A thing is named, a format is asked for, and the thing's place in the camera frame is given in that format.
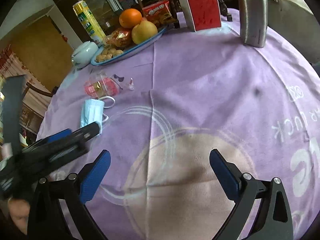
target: blue face mask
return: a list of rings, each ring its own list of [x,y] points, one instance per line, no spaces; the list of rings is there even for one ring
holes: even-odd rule
[[[113,100],[111,106],[104,106],[104,102],[101,99],[110,98]],[[89,123],[96,122],[100,127],[100,133],[102,133],[102,123],[106,122],[109,117],[103,113],[103,108],[111,108],[115,104],[115,100],[112,97],[102,97],[99,99],[87,99],[82,105],[80,127],[84,127]]]

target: blue plate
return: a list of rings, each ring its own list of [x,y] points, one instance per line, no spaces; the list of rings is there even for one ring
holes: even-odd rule
[[[162,34],[167,30],[167,27],[163,27],[163,29],[161,29],[158,34],[156,34],[155,36],[151,37],[150,39],[147,39],[146,41],[128,49],[125,50],[122,54],[120,54],[119,56],[113,57],[111,59],[102,61],[102,62],[96,62],[96,57],[97,55],[99,55],[104,47],[101,46],[100,49],[98,49],[98,51],[96,52],[96,54],[94,54],[93,58],[91,59],[91,64],[94,66],[98,66],[98,65],[107,65],[109,63],[114,63],[120,60],[124,60],[126,58],[129,58],[131,56],[133,56],[134,54],[137,54],[138,52],[142,51],[143,49],[145,49],[146,47],[150,46],[151,44],[153,44],[155,41],[157,41]]]

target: spray can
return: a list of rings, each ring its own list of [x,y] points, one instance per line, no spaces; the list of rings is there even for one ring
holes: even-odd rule
[[[242,41],[254,47],[264,47],[268,27],[268,0],[239,0],[239,11]]]
[[[87,6],[87,3],[83,0],[77,2],[73,5],[73,11],[91,39],[93,39],[98,47],[101,47],[103,45],[102,40],[106,35]]]

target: yellow spray can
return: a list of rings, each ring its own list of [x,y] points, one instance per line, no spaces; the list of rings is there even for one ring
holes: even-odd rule
[[[102,40],[106,35],[87,6],[87,3],[83,0],[77,2],[73,5],[73,11],[91,39],[94,40],[98,47],[101,47],[103,45]]]

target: mask ear loop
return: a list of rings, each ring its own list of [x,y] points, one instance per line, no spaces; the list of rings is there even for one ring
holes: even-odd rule
[[[113,103],[110,105],[110,106],[104,106],[103,108],[111,108],[115,105],[116,101],[113,97],[110,97],[110,96],[104,96],[104,97],[100,97],[98,98],[98,100],[103,100],[103,99],[111,99],[113,101]],[[103,123],[106,122],[108,119],[109,119],[109,116],[107,116],[105,113],[102,113],[103,116],[105,117],[105,119],[102,121]]]

